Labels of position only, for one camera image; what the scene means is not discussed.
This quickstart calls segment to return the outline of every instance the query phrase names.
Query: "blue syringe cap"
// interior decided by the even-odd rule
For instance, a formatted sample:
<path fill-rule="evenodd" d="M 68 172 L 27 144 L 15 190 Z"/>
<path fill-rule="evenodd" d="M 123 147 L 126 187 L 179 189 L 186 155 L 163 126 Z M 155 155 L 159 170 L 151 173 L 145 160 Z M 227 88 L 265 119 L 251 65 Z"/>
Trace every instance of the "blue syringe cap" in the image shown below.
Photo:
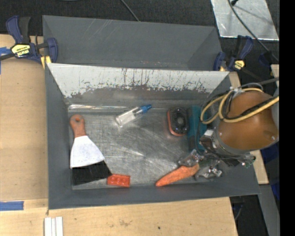
<path fill-rule="evenodd" d="M 141 106 L 141 109 L 142 109 L 143 113 L 146 113 L 150 108 L 152 108 L 151 104 Z"/>

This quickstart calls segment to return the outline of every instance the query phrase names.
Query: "wooden table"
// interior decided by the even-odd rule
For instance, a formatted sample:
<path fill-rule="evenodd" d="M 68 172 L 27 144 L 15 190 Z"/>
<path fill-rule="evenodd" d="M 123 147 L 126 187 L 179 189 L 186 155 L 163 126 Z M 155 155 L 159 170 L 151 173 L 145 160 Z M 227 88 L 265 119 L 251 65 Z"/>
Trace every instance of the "wooden table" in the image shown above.
<path fill-rule="evenodd" d="M 0 47 L 14 40 L 0 34 Z M 237 230 L 229 198 L 48 210 L 46 100 L 41 65 L 2 62 L 0 75 L 0 201 L 24 200 L 24 210 L 0 212 L 0 235 L 44 235 L 45 217 L 63 217 L 65 236 L 223 235 Z M 238 83 L 236 74 L 232 74 Z M 259 183 L 268 183 L 260 152 Z"/>

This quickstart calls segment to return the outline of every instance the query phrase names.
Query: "brush handle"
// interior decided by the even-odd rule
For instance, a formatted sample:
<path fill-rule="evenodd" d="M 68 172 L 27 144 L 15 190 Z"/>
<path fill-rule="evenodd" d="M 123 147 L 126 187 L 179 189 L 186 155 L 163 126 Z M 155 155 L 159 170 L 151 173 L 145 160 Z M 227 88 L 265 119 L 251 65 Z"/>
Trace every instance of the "brush handle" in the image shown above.
<path fill-rule="evenodd" d="M 70 118 L 70 126 L 74 133 L 74 138 L 80 137 L 80 136 L 86 136 L 85 132 L 85 126 L 84 126 L 84 118 L 82 115 L 73 115 Z"/>

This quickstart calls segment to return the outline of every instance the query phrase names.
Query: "teal object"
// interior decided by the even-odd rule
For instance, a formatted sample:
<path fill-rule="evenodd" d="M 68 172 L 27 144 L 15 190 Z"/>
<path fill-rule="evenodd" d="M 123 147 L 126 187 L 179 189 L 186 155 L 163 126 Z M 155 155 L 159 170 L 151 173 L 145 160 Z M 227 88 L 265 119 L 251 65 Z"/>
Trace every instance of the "teal object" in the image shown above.
<path fill-rule="evenodd" d="M 189 115 L 189 131 L 187 133 L 188 137 L 188 148 L 189 151 L 192 151 L 196 147 L 199 150 L 205 151 L 205 148 L 199 143 L 199 138 L 205 133 L 207 130 L 207 125 L 200 123 L 200 115 L 201 115 L 201 107 L 199 106 L 191 106 L 188 109 Z"/>

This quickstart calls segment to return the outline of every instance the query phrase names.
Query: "toy carrot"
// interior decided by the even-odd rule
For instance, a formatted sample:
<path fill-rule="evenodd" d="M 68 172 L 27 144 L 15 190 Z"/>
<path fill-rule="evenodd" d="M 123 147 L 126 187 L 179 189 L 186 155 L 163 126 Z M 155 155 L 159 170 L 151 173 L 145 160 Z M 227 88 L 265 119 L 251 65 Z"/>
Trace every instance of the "toy carrot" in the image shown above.
<path fill-rule="evenodd" d="M 192 167 L 180 166 L 178 169 L 168 173 L 163 176 L 160 180 L 156 182 L 156 186 L 164 186 L 173 182 L 177 182 L 187 177 L 193 176 L 199 170 L 199 164 Z"/>

